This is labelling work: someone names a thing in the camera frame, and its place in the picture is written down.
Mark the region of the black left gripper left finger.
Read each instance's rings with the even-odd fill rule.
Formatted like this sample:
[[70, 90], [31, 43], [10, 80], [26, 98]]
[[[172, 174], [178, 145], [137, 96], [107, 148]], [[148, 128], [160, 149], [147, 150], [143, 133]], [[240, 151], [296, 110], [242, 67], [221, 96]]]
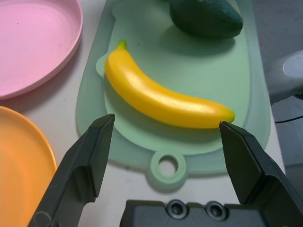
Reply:
[[99, 196], [107, 166], [115, 116], [96, 119], [60, 162], [30, 227], [76, 227], [83, 208]]

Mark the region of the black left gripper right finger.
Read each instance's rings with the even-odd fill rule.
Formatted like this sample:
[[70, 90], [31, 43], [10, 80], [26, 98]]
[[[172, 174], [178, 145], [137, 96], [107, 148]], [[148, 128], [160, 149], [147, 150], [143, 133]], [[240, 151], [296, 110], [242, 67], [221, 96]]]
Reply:
[[225, 164], [243, 209], [253, 211], [256, 227], [301, 227], [303, 200], [278, 164], [245, 129], [219, 125]]

